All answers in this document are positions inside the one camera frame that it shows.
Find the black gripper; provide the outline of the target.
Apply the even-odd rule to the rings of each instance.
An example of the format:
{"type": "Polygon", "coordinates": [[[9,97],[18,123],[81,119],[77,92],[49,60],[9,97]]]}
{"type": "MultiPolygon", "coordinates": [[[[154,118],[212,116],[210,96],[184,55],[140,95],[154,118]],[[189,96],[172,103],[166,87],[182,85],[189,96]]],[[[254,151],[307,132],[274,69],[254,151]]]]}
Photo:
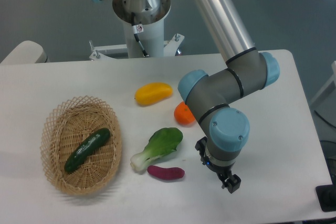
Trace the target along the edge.
{"type": "Polygon", "coordinates": [[[207,150],[207,137],[203,137],[196,142],[195,149],[199,151],[201,157],[201,162],[208,169],[217,174],[218,179],[222,182],[222,189],[227,189],[230,194],[234,193],[240,188],[241,179],[236,174],[232,174],[231,167],[232,165],[216,165],[215,160],[206,154],[207,150]]]}

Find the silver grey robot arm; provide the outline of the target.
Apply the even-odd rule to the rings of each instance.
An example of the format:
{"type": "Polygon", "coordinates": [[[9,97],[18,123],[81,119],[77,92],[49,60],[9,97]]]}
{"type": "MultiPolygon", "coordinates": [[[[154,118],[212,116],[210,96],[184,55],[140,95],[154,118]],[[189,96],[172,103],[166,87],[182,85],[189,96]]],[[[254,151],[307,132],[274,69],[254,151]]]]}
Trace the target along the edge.
{"type": "MultiPolygon", "coordinates": [[[[195,145],[202,163],[232,193],[241,180],[231,168],[248,140],[250,126],[230,104],[274,83],[280,69],[271,54],[255,48],[231,0],[195,1],[227,67],[212,76],[194,70],[181,79],[178,90],[205,133],[195,145]]],[[[170,0],[113,0],[112,7],[123,23],[129,58],[175,54],[173,44],[165,44],[163,38],[170,0]]]]}

